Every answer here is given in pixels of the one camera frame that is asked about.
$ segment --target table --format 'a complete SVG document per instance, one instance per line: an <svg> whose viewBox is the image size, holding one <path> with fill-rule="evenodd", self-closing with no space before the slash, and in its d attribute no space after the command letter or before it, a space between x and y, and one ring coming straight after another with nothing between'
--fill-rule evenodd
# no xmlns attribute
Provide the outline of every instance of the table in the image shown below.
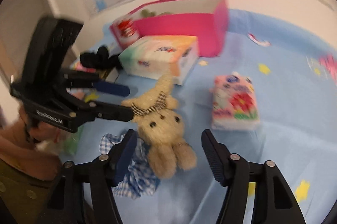
<svg viewBox="0 0 337 224"><path fill-rule="evenodd" d="M98 45L113 41L107 27L108 24ZM247 37L248 33L272 45L258 46ZM337 87L323 67L318 67L318 72L308 63L327 53L337 56L323 40L297 26L256 13L230 10L222 54L201 58L208 65L197 64L185 84L176 85L172 94L180 102L177 112L185 122L185 138L196 151L197 167L187 172L179 170L172 179L162 180L152 197L135 201L116 197L123 222L216 222L226 188L213 178L201 147L201 133L210 128L209 89L214 77L236 71L253 81L261 127L256 131L212 130L215 138L247 161L275 161L293 192L301 182L309 183L307 197L299 205L307 224L321 223L337 198ZM259 64L269 67L270 74L261 73ZM128 85L133 97L152 88L155 80L122 72L117 83ZM98 100L120 103L122 99L100 94ZM102 136L119 135L127 129L136 129L136 124L99 119L89 122L84 126L77 154L63 155L62 159L77 164L92 161L99 156ZM85 198L91 202L89 185L85 185ZM244 223L250 223L252 206L250 195Z"/></svg>

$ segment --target beige plush toy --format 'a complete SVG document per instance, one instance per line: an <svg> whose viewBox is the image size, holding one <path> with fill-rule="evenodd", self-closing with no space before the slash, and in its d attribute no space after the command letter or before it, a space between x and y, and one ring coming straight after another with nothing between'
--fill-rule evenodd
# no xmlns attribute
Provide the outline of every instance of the beige plush toy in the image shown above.
<svg viewBox="0 0 337 224"><path fill-rule="evenodd" d="M154 88L138 98L122 102L133 109L139 136L151 145L149 164L158 178L172 177L177 165L183 170L197 165L193 149L183 138L183 120L173 111L178 107L178 101L170 95L172 89L172 76L165 74Z"/></svg>

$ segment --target pink box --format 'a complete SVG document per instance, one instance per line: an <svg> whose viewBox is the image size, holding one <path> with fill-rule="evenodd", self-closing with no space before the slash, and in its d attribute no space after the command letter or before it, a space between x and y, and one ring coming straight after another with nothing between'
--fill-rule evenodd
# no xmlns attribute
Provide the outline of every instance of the pink box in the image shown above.
<svg viewBox="0 0 337 224"><path fill-rule="evenodd" d="M145 9L156 16L143 18ZM160 0L143 4L129 15L141 36L197 36L201 57L221 53L228 29L226 0Z"/></svg>

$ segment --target blue checkered cloth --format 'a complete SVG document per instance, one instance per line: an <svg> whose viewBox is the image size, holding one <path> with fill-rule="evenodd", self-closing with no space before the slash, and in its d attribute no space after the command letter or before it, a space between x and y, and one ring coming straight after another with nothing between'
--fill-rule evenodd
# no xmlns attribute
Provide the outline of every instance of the blue checkered cloth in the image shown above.
<svg viewBox="0 0 337 224"><path fill-rule="evenodd" d="M99 143L100 153L108 153L113 145L120 143L124 135L113 136L106 134ZM137 138L137 146L129 165L129 173L124 177L117 187L112 188L112 192L117 196L139 198L142 194L153 195L157 190L160 180L155 176L149 166L146 157L148 146L141 138Z"/></svg>

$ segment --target tissue package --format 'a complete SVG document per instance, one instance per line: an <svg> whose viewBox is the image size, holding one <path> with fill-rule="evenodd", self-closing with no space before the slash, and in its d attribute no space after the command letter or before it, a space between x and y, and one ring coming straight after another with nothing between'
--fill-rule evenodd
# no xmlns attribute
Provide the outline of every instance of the tissue package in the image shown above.
<svg viewBox="0 0 337 224"><path fill-rule="evenodd" d="M240 75L217 76L213 89L212 128L255 130L259 124L252 81Z"/></svg>
<svg viewBox="0 0 337 224"><path fill-rule="evenodd" d="M145 36L119 55L128 74L159 79L170 70L174 83L179 85L197 59L198 38L179 35Z"/></svg>

